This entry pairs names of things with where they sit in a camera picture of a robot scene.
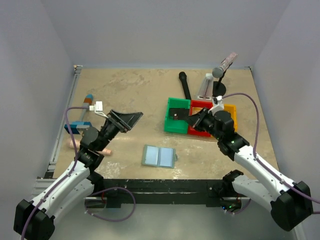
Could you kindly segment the sage green card holder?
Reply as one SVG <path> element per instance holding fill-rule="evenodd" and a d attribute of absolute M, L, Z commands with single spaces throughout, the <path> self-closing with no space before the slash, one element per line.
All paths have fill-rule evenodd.
<path fill-rule="evenodd" d="M 178 160 L 175 148 L 145 145 L 141 164 L 143 166 L 173 169 Z"/>

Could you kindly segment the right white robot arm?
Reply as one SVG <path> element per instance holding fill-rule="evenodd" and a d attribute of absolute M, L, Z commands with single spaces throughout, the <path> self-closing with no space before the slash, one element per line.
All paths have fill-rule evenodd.
<path fill-rule="evenodd" d="M 203 108 L 185 121 L 200 132 L 215 139 L 219 150 L 244 167 L 255 178 L 241 175 L 232 181 L 233 189 L 267 209 L 275 223 L 289 232 L 314 212 L 311 190 L 303 182 L 295 182 L 262 159 L 254 148 L 234 128 L 231 114 L 224 110 L 211 113 Z"/>

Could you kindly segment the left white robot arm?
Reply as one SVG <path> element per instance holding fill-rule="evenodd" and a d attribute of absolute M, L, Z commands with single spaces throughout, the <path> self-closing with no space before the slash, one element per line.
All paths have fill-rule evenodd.
<path fill-rule="evenodd" d="M 48 240 L 59 221 L 74 205 L 93 194 L 104 178 L 95 172 L 104 156 L 100 153 L 118 133 L 130 131 L 142 112 L 106 114 L 101 129 L 93 126 L 82 133 L 74 161 L 49 187 L 32 200 L 23 199 L 16 207 L 13 229 L 21 239 Z"/>

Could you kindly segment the red plastic bin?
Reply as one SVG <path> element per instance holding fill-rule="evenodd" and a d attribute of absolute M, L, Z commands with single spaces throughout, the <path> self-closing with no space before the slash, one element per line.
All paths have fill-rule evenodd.
<path fill-rule="evenodd" d="M 210 109 L 213 106 L 212 102 L 209 101 L 199 101 L 199 100 L 191 100 L 190 102 L 190 109 L 189 109 L 189 115 L 194 115 L 201 111 L 203 108 Z M 211 135 L 204 131 L 197 131 L 191 126 L 188 126 L 187 134 L 197 137 L 203 137 L 203 138 L 211 138 Z"/>

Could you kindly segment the green plastic bin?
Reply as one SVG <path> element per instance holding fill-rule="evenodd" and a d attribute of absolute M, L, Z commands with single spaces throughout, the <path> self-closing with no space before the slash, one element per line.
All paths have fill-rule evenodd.
<path fill-rule="evenodd" d="M 188 124 L 185 117 L 189 115 L 189 99 L 169 97 L 164 119 L 164 131 L 168 133 L 187 134 Z"/>

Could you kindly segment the yellow plastic bin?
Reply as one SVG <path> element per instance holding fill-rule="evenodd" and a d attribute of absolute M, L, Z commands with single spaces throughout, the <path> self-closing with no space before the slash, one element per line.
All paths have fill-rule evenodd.
<path fill-rule="evenodd" d="M 238 124 L 234 105 L 218 103 L 209 112 L 213 116 L 213 128 L 210 134 L 215 139 L 227 138 L 237 131 Z"/>

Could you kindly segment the white metronome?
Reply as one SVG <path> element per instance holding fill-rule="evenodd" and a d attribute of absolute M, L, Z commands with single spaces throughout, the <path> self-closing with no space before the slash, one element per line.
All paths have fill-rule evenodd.
<path fill-rule="evenodd" d="M 211 73 L 206 73 L 196 94 L 199 101 L 212 101 L 214 77 Z"/>

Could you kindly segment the blue toy block hammer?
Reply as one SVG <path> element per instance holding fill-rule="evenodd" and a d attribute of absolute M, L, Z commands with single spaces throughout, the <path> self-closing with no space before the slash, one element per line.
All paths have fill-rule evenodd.
<path fill-rule="evenodd" d="M 89 111 L 89 107 L 93 102 L 93 95 L 87 94 L 86 97 L 83 100 L 82 106 L 81 106 L 81 114 L 78 120 L 71 122 L 70 129 L 71 132 L 75 135 L 79 135 L 82 133 L 83 130 L 90 127 L 92 124 L 89 121 L 84 121 L 85 114 Z"/>

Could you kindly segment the black handheld microphone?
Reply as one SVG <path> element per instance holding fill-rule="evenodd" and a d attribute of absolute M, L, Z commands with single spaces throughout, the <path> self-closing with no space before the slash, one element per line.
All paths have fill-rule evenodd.
<path fill-rule="evenodd" d="M 187 100 L 191 100 L 191 94 L 190 94 L 190 89 L 189 89 L 189 86 L 188 86 L 188 82 L 187 82 L 187 75 L 184 71 L 181 71 L 179 74 L 178 74 L 178 79 L 180 80 L 181 82 L 181 85 L 182 85 L 182 89 L 183 89 L 183 92 L 184 92 L 184 96 Z"/>

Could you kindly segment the silver microphone on stand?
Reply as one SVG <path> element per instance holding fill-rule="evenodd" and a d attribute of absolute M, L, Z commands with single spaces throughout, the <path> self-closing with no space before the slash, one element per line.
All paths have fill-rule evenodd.
<path fill-rule="evenodd" d="M 226 72 L 226 70 L 230 67 L 230 65 L 236 60 L 238 57 L 238 54 L 235 52 L 232 52 L 230 55 L 228 55 L 219 66 L 214 67 L 212 69 L 212 75 L 214 78 L 221 78 L 223 74 Z"/>

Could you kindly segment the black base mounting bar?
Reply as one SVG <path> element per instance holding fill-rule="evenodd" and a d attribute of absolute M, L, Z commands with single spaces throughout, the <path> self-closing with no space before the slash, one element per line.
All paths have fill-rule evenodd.
<path fill-rule="evenodd" d="M 99 179 L 93 182 L 93 192 L 107 208 L 132 204 L 205 205 L 220 207 L 223 201 L 240 205 L 241 195 L 222 179 Z"/>

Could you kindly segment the aluminium frame rail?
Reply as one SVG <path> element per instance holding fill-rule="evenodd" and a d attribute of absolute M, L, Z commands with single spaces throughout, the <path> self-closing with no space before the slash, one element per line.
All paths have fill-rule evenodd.
<path fill-rule="evenodd" d="M 73 102 L 74 92 L 77 87 L 78 79 L 81 75 L 82 69 L 83 69 L 82 65 L 74 65 L 73 80 L 72 80 L 70 92 L 67 97 L 65 109 L 69 108 Z M 62 119 L 61 119 L 60 126 L 59 126 L 59 129 L 57 132 L 55 143 L 53 145 L 52 152 L 51 152 L 50 157 L 48 159 L 47 169 L 46 169 L 43 177 L 38 176 L 37 179 L 35 180 L 35 185 L 32 190 L 31 197 L 30 197 L 31 199 L 36 197 L 41 192 L 41 189 L 45 189 L 51 183 L 53 183 L 55 180 L 55 179 L 53 179 L 53 175 L 54 175 L 54 171 L 56 169 L 58 156 L 60 153 L 60 149 L 61 149 L 61 145 L 62 145 L 64 133 L 65 133 L 64 125 L 65 125 L 65 110 L 62 113 Z"/>

